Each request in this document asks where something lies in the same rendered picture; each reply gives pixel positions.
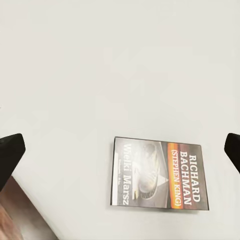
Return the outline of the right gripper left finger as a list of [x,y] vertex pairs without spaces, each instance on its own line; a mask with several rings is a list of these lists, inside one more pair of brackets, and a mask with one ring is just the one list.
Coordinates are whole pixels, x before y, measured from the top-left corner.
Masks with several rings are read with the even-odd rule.
[[21,133],[0,138],[0,193],[26,152]]

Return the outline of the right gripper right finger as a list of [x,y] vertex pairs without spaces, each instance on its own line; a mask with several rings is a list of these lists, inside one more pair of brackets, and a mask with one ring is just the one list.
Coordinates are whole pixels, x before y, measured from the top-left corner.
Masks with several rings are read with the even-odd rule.
[[235,133],[229,133],[227,135],[224,151],[235,165],[240,173],[240,135]]

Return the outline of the hardback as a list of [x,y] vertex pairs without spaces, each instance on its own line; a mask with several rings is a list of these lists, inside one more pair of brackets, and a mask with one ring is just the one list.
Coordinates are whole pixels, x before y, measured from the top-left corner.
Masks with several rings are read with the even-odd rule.
[[110,205],[209,211],[200,144],[115,136]]

